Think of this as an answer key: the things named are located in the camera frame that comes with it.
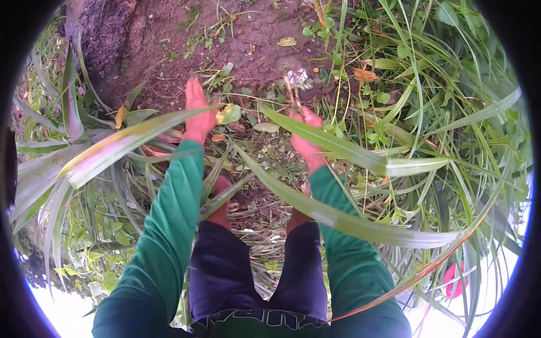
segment green sleeve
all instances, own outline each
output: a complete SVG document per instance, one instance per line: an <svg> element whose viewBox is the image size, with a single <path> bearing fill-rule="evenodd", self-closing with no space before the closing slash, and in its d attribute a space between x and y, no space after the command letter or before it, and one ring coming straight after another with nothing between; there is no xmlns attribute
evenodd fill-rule
<svg viewBox="0 0 541 338"><path fill-rule="evenodd" d="M203 182L201 145L186 140L177 151L190 154L171 161L131 262L98 306L94 337L168 335L189 265Z"/></svg>
<svg viewBox="0 0 541 338"><path fill-rule="evenodd" d="M328 167L318 169L309 181L316 200L357 214ZM370 243L322 224L319 228L325 242L333 317L368 304L394 288L391 274ZM333 337L411 337L410 323L395 299L332 322L331 329Z"/></svg>

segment red object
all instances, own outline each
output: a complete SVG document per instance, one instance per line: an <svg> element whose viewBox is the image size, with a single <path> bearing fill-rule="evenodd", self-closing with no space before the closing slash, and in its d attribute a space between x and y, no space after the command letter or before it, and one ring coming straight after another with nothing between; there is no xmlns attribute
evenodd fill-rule
<svg viewBox="0 0 541 338"><path fill-rule="evenodd" d="M451 279L455 278L455 277L458 277L460 276L459 274L456 274L456 268L457 268L457 264L456 263L453 263L453 265L451 265L451 267L445 272L445 275L443 276L443 282L446 283L448 281L450 281ZM460 263L460 270L462 272L464 272L464 262L461 262ZM453 293L453 284L454 283L451 283L449 285L447 285L445 287L445 289L447 290L447 298L451 298L451 294ZM466 285L464 287L467 287L468 286L468 277L466 276ZM462 281L461 280L458 280L457 281L457 288L456 290L454 291L454 299L458 296L462 295Z"/></svg>

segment person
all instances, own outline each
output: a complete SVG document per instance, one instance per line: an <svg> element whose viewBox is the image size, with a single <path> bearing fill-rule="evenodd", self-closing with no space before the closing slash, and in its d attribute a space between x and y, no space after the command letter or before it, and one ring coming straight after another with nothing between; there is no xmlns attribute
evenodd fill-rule
<svg viewBox="0 0 541 338"><path fill-rule="evenodd" d="M208 103L197 78L186 86L186 109ZM93 336L102 337L411 337L411 328L395 299L364 312L327 321L327 292L320 253L325 243L333 317L355 310L394 287L391 274L368 242L318 225L293 210L286 227L285 262L275 293L263 300L256 292L249 247L230 230L227 204L199 223L203 181L203 144L215 127L216 110L186 120L177 151L145 219L131 262L97 308ZM308 108L291 117L308 125L322 120ZM313 197L344 212L355 211L319 153L322 149L291 136L306 161ZM218 179L216 193L230 184ZM188 331L169 326L177 312L189 268L188 298L194 323Z"/></svg>

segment soil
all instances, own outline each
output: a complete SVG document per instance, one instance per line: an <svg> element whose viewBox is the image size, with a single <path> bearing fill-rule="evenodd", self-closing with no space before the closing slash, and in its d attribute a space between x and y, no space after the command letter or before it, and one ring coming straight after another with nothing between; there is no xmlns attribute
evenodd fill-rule
<svg viewBox="0 0 541 338"><path fill-rule="evenodd" d="M147 80L138 106L162 112L184 108L184 86L193 72L221 69L234 64L231 75L234 90L251 88L254 92L280 80L284 66L295 70L304 67L314 78L313 68L319 64L306 59L325 56L324 47L316 39L302 35L302 22L317 21L313 9L302 0L284 0L275 9L271 1L220 0L219 6L235 16L233 36L225 29L225 41L209 36L214 46L209 50L200 43L187 58L189 38L203 35L216 24L217 1L196 0L72 0L67 7L65 33L72 45L82 34L82 50L90 79L100 98L118 108L126 95ZM190 9L199 8L193 26ZM219 9L222 19L227 15ZM281 38L294 37L297 44L281 47ZM303 99L311 101L307 93Z"/></svg>

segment navy shorts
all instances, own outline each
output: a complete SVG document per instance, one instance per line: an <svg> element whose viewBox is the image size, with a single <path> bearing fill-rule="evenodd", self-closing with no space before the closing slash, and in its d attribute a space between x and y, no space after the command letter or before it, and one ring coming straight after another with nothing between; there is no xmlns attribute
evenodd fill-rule
<svg viewBox="0 0 541 338"><path fill-rule="evenodd" d="M226 228L201 222L192 253L188 296L194 321L228 309L279 309L327 320L318 224L305 222L286 238L278 287L265 301L255 291L250 247Z"/></svg>

